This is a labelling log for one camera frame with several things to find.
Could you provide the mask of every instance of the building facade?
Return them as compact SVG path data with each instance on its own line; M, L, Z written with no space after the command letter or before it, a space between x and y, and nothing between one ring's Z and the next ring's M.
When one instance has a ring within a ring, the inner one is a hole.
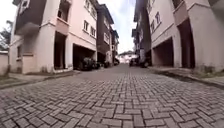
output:
M98 61L104 63L109 61L112 63L112 30L111 25L114 24L113 18L105 4L97 8L97 56Z
M137 25L132 30L132 37L134 38L135 53L140 57L140 62L144 62L146 57L151 58L151 33L147 12L148 2L148 0L137 0L135 4L134 22Z
M12 72L58 73L78 68L84 57L97 61L97 35L102 31L97 31L98 10L103 6L97 0L14 0L13 4L18 10L9 52Z
M222 0L150 0L155 66L224 69Z
M116 56L118 55L118 44L119 44L119 35L117 33L116 30L111 30L111 34L112 34L112 45L111 45L111 49L112 49L112 64L114 64Z

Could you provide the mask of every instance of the entrance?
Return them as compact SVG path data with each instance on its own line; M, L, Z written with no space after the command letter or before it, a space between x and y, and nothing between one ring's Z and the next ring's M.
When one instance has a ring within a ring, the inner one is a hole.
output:
M153 49L154 53L154 65L156 66L169 66L174 65L174 52L173 52L173 40L172 37L156 48Z
M187 19L178 26L181 35L182 48L182 67L195 68L195 51L194 41L190 25L190 20Z
M54 68L65 69L65 40L66 36L56 32L54 43Z

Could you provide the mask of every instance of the sidewalk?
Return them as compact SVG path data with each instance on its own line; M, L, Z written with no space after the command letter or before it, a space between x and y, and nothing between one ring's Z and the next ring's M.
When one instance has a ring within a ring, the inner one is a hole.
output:
M184 68L149 67L149 69L156 74L174 77L188 82L196 81L209 86L215 86L224 89L224 76L213 76L206 78L200 74L197 74L191 69Z
M50 79L57 79L61 77L73 76L81 73L80 71L71 71L59 74L33 74L33 75L23 75L9 73L8 77L2 77L0 79L0 89L5 89L14 86L26 85L31 83L37 83Z

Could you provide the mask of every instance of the interlocking paver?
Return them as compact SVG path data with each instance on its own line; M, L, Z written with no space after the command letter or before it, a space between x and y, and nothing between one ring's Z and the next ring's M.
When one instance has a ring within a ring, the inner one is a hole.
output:
M223 94L120 65L0 90L0 127L223 128Z

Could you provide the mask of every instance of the street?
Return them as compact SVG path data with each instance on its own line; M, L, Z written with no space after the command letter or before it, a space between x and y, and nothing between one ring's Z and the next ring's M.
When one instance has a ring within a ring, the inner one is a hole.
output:
M224 128L224 90L119 65L0 91L0 128Z

